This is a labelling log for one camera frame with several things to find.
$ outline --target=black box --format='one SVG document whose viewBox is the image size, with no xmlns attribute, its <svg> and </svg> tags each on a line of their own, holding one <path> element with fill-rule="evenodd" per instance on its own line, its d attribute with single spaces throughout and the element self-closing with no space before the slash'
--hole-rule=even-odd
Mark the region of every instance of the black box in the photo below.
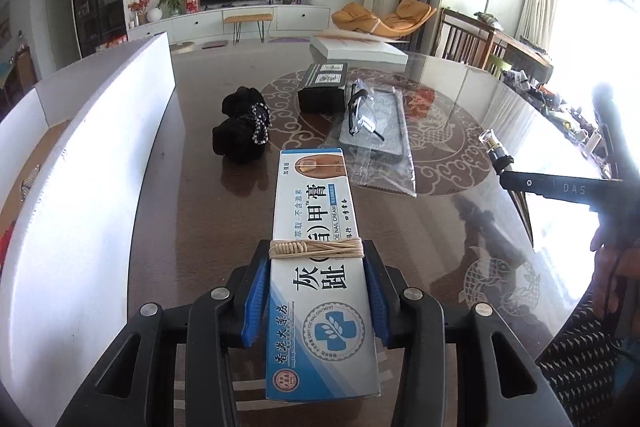
<svg viewBox="0 0 640 427">
<path fill-rule="evenodd" d="M 298 89 L 300 112 L 344 112 L 347 68 L 346 62 L 311 64 Z"/>
</svg>

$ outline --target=orange lounge chair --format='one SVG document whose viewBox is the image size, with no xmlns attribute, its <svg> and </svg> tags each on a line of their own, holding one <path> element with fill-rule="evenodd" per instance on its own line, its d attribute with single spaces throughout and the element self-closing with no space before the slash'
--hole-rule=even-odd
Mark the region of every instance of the orange lounge chair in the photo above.
<svg viewBox="0 0 640 427">
<path fill-rule="evenodd" d="M 402 0 L 395 13 L 381 19 L 366 8 L 352 2 L 331 15 L 331 19 L 341 30 L 398 39 L 415 32 L 436 12 L 435 8 L 423 2 Z"/>
</svg>

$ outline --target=white and blue box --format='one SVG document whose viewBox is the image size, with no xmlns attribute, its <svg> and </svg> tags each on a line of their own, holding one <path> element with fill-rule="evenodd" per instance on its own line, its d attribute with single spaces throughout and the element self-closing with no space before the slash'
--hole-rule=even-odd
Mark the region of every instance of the white and blue box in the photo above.
<svg viewBox="0 0 640 427">
<path fill-rule="evenodd" d="M 280 153 L 273 238 L 358 237 L 340 149 Z M 271 260 L 266 396 L 316 401 L 380 394 L 363 260 Z"/>
</svg>

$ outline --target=glass tabletop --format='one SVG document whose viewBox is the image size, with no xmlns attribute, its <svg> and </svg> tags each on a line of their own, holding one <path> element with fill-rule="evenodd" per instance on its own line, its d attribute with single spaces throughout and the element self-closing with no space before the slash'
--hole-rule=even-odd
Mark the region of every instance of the glass tabletop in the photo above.
<svg viewBox="0 0 640 427">
<path fill-rule="evenodd" d="M 146 167 L 134 226 L 129 315 L 149 301 L 169 308 L 224 285 L 235 267 L 249 262 L 258 241 L 271 237 L 279 151 L 322 147 L 331 130 L 331 116 L 301 114 L 298 107 L 298 84 L 319 61 L 302 42 L 173 58 L 176 88 Z M 417 192 L 414 198 L 352 183 L 361 237 L 372 239 L 385 264 L 400 269 L 410 285 L 441 302 L 490 302 L 536 357 L 591 280 L 589 242 L 597 216 L 584 205 L 527 195 L 532 248 L 478 135 L 493 128 L 519 171 L 598 178 L 598 168 L 485 71 L 410 54 L 405 66 L 350 61 L 349 80 L 356 78 L 402 93 Z M 272 116 L 264 156 L 245 166 L 211 149 L 211 129 L 225 119 L 222 99 L 239 86 L 260 90 Z M 318 425 L 390 424 L 402 352 L 378 343 L 381 397 L 291 406 L 264 399 L 263 337 L 231 354 L 241 424 L 271 425 L 300 415 Z M 184 418 L 181 358 L 178 424 Z"/>
</svg>

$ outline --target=eyeglasses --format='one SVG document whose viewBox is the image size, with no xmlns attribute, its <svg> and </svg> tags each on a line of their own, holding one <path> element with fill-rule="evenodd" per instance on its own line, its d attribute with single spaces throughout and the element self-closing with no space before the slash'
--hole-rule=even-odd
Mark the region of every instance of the eyeglasses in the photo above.
<svg viewBox="0 0 640 427">
<path fill-rule="evenodd" d="M 351 98 L 347 103 L 349 111 L 349 133 L 351 136 L 355 136 L 362 128 L 364 128 L 384 141 L 385 137 L 376 131 L 376 122 L 364 115 L 364 112 L 366 112 L 367 109 L 369 110 L 369 114 L 373 113 L 371 107 L 373 97 L 369 94 L 368 90 L 364 88 L 358 89 L 358 87 L 358 81 L 351 84 Z"/>
</svg>

